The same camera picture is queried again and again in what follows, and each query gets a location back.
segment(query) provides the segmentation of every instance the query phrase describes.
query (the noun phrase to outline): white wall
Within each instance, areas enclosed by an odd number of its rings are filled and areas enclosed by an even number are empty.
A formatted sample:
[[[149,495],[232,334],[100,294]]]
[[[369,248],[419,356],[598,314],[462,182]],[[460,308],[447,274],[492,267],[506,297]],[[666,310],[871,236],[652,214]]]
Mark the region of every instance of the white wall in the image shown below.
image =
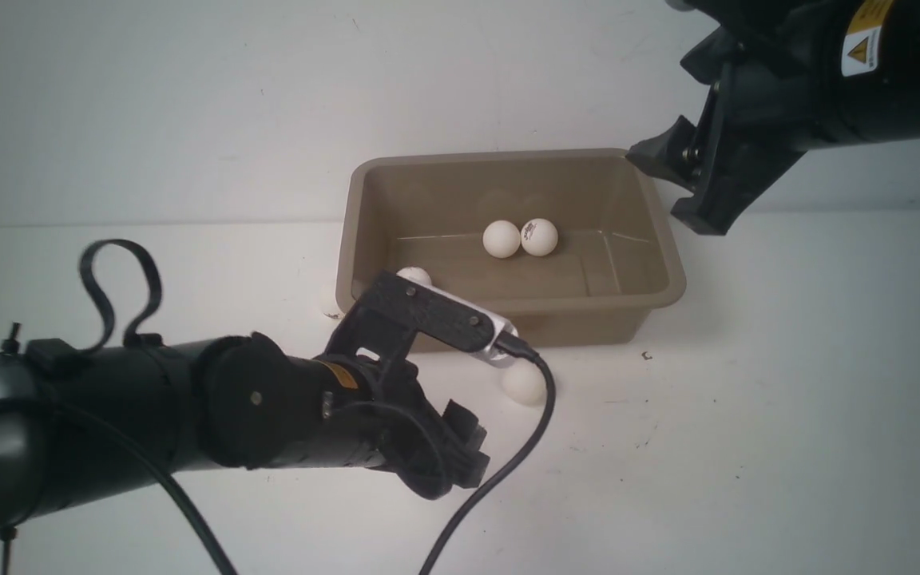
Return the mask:
[[[337,220],[372,157],[627,147],[696,119],[661,0],[2,0],[0,225]],[[920,142],[757,208],[920,206]]]

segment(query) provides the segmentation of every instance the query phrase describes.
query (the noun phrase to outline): yellow warning sticker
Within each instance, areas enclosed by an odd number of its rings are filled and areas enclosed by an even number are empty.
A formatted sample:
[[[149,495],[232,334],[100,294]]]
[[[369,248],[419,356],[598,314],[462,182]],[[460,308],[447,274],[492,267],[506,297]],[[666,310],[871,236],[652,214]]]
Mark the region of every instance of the yellow warning sticker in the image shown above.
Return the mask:
[[[895,0],[865,0],[851,19],[843,38],[840,73],[844,77],[875,72],[879,68],[879,41],[882,26]]]
[[[865,0],[858,8],[858,13],[851,19],[851,26],[847,28],[848,34],[856,34],[863,30],[878,28],[886,22],[886,15],[894,7],[895,0]]]
[[[325,367],[329,368],[329,371],[332,371],[332,374],[335,375],[335,378],[339,380],[339,385],[348,390],[358,389],[357,379],[354,379],[354,375],[350,374],[350,371],[347,371],[346,367],[342,365],[336,365],[335,363],[328,363],[327,361],[319,361]]]
[[[861,44],[858,44],[853,50],[847,52],[847,55],[861,63],[868,63],[868,38],[863,39]]]

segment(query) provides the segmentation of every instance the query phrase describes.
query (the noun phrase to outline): ping pong ball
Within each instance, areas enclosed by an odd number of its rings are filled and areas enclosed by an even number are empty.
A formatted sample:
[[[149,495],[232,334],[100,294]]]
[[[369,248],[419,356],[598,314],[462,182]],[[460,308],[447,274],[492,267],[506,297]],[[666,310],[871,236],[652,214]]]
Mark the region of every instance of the ping pong ball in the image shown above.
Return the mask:
[[[397,276],[411,280],[414,284],[431,285],[431,276],[424,271],[424,268],[417,266],[405,267],[397,272]]]
[[[534,406],[545,397],[545,376],[526,359],[503,371],[503,393],[521,405]]]
[[[525,223],[521,230],[521,245],[532,256],[547,256],[559,243],[556,226],[547,219],[536,218]]]
[[[521,248],[521,230],[506,220],[492,222],[482,233],[482,245],[493,258],[509,258]]]

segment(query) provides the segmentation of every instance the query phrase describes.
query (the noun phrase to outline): table surface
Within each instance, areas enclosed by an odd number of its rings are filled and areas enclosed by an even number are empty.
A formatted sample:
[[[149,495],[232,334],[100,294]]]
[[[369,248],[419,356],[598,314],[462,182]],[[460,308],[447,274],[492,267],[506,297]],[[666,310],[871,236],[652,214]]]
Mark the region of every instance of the table surface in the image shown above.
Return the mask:
[[[340,224],[0,228],[0,339],[96,338],[77,255],[107,236],[153,253],[169,342],[262,331],[318,353],[333,328]],[[624,346],[546,350],[551,428],[450,540],[435,572],[920,572],[920,212],[755,214],[725,239],[676,225],[682,301]],[[101,254],[118,317],[132,258]],[[490,472],[539,409],[492,368],[414,356],[433,404],[489,431]],[[178,479],[241,573],[416,573],[468,492],[438,502],[368,470],[227,470]],[[160,488],[30,521],[15,572],[212,572]]]

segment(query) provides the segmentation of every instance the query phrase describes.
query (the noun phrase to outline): tan plastic tub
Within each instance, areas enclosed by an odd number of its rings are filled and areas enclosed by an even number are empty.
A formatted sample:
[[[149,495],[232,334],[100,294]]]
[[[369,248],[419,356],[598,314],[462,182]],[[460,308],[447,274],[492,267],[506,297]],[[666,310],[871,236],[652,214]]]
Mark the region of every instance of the tan plastic tub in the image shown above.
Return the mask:
[[[497,260],[482,247],[490,223],[533,218],[559,229],[552,254]],[[350,309],[379,270],[406,266],[508,317],[534,346],[631,341],[686,284],[654,184],[620,149],[368,161],[351,179],[336,302]]]

